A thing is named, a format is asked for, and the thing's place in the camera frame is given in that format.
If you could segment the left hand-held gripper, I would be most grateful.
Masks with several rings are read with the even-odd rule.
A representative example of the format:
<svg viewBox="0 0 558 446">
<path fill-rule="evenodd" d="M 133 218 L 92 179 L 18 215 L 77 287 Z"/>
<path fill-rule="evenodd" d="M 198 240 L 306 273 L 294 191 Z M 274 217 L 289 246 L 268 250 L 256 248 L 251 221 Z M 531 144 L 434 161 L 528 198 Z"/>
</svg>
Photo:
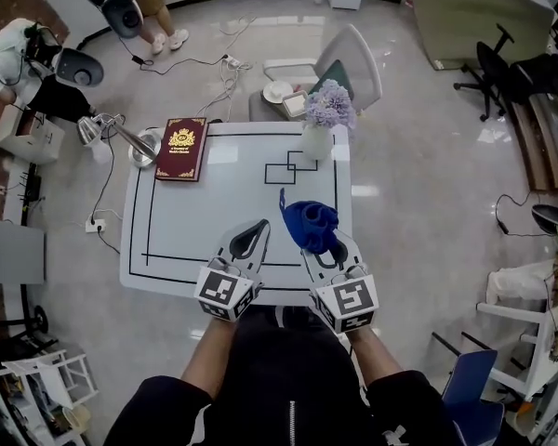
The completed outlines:
<svg viewBox="0 0 558 446">
<path fill-rule="evenodd" d="M 263 285 L 259 270 L 270 236 L 265 218 L 240 223 L 221 236 L 217 256 L 201 267 L 193 294 L 204 313 L 222 321 L 239 320 Z"/>
</svg>

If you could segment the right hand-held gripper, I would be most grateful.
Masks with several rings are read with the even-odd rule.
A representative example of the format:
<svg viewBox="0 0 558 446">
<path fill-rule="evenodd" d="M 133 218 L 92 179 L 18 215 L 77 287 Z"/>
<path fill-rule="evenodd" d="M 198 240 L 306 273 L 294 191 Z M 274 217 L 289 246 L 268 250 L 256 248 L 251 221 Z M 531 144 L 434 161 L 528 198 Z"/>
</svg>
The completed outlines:
<svg viewBox="0 0 558 446">
<path fill-rule="evenodd" d="M 311 297 L 325 323 L 345 334 L 371 325 L 379 308 L 374 278 L 368 273 L 359 247 L 342 230 L 336 230 L 339 248 L 322 255 L 301 248 L 312 279 Z"/>
</svg>

